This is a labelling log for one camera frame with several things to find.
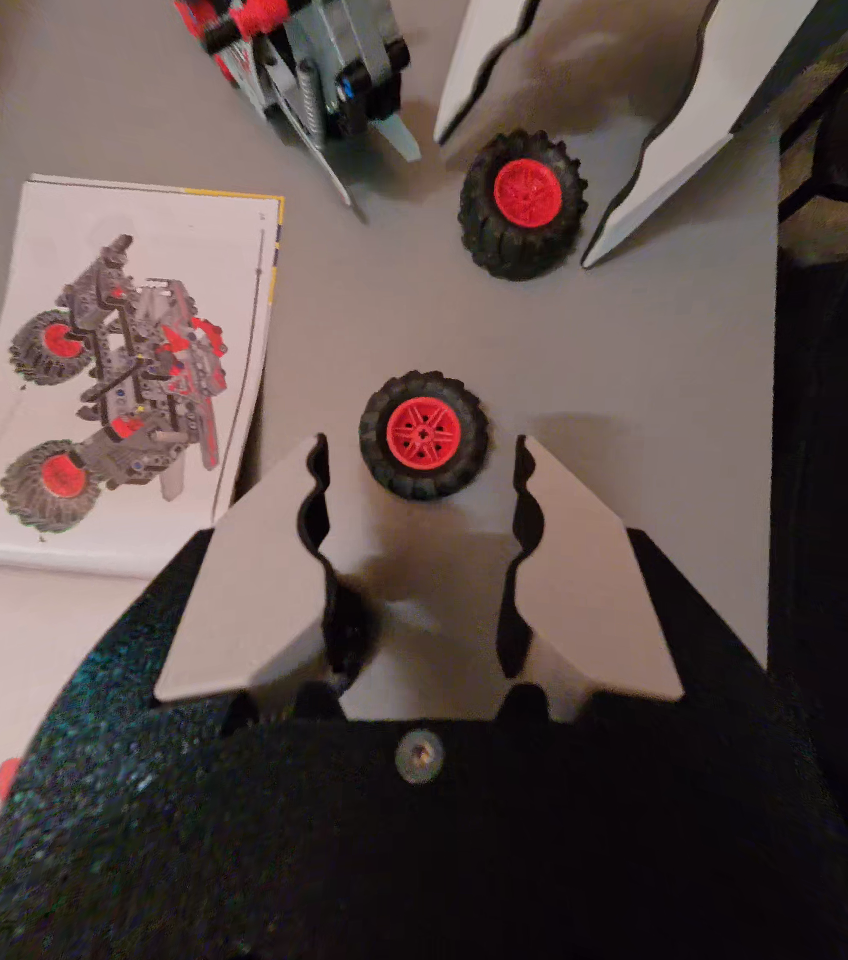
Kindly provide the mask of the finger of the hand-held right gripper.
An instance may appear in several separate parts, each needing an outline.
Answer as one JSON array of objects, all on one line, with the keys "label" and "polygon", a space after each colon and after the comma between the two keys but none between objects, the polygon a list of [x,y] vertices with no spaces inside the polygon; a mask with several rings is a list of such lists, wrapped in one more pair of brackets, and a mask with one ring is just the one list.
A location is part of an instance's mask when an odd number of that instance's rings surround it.
[{"label": "finger of the hand-held right gripper", "polygon": [[539,1],[471,1],[445,78],[433,141],[445,145],[486,90],[503,53],[530,29]]},{"label": "finger of the hand-held right gripper", "polygon": [[696,38],[694,70],[673,116],[648,135],[635,173],[582,259],[595,267],[733,138],[733,127],[803,26],[814,1],[718,1]]}]

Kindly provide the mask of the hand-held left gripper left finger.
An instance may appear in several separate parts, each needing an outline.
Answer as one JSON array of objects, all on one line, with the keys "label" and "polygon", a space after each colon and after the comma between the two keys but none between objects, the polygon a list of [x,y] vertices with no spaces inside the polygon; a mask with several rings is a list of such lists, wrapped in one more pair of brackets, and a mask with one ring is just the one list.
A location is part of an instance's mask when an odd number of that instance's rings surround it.
[{"label": "hand-held left gripper left finger", "polygon": [[322,551],[330,485],[328,440],[314,434],[215,522],[158,702],[273,690],[317,666],[337,692],[358,678],[375,622]]}]

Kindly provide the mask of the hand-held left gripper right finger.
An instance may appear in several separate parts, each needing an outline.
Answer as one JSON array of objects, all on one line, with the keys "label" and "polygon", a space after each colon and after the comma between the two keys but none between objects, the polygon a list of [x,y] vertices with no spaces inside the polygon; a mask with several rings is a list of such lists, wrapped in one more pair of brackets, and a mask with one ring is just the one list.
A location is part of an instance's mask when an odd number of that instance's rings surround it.
[{"label": "hand-held left gripper right finger", "polygon": [[673,704],[684,696],[623,521],[536,438],[515,444],[512,533],[497,656],[514,690],[534,688],[551,721],[601,693]]}]

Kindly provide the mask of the black toy wheel red hub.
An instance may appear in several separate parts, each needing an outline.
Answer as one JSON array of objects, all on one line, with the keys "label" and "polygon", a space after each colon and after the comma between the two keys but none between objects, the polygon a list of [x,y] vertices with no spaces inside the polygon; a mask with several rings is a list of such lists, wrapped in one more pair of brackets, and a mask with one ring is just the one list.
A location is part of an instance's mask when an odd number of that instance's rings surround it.
[{"label": "black toy wheel red hub", "polygon": [[507,282],[551,272],[573,252],[588,182],[564,141],[519,128],[490,140],[465,175],[457,220],[479,269]]},{"label": "black toy wheel red hub", "polygon": [[481,401],[457,379],[417,370],[389,379],[358,425],[363,462],[386,491],[410,502],[454,496],[483,470],[490,425]]}]

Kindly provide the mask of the grey desk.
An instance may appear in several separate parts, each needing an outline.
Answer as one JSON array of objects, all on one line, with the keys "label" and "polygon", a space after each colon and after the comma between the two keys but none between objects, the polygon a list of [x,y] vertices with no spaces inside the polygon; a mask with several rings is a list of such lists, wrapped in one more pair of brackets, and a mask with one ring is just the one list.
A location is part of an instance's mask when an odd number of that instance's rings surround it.
[{"label": "grey desk", "polygon": [[[298,148],[262,147],[169,2],[32,2],[0,75],[0,311],[22,186],[66,178],[284,202],[257,403],[261,478],[327,437],[322,551],[375,643],[262,692],[154,695],[214,527],[149,577],[0,565],[0,712],[58,668],[0,804],[0,958],[582,958],[598,933],[675,947],[717,918],[731,853],[670,804],[667,727],[692,705],[665,603],[702,601],[704,651],[766,680],[776,136],[731,148],[680,201],[703,214],[525,283],[460,246],[462,178],[374,160],[357,207],[306,199]],[[391,378],[439,371],[481,401],[483,470],[410,502],[363,462]],[[515,444],[541,443],[627,528],[684,687],[601,693],[551,721],[497,656]],[[0,716],[0,734],[14,725]],[[654,918],[663,910],[665,919]]]}]

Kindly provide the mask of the grey red toy truck chassis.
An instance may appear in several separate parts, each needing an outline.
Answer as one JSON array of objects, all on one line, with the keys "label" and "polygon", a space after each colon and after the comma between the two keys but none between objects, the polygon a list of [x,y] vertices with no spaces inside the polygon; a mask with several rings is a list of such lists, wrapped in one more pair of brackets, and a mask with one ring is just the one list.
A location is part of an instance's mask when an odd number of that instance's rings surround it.
[{"label": "grey red toy truck chassis", "polygon": [[421,158],[402,109],[406,41],[387,1],[183,1],[179,17],[262,120],[281,116],[346,207],[327,151],[377,131],[405,162]]}]

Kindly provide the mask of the dark cloth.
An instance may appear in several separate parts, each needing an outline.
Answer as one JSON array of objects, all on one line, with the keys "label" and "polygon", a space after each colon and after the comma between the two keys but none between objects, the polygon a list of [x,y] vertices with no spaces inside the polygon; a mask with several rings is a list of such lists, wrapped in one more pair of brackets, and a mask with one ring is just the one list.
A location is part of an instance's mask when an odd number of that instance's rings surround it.
[{"label": "dark cloth", "polygon": [[768,659],[848,813],[848,252],[780,266]]}]

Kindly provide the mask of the toy truck instruction booklet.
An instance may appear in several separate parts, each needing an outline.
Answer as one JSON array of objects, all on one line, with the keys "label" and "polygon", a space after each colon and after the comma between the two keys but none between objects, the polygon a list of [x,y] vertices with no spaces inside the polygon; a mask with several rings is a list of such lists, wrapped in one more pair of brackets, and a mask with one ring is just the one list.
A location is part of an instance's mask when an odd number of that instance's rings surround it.
[{"label": "toy truck instruction booklet", "polygon": [[280,198],[33,176],[0,311],[0,566],[149,577],[234,498]]}]

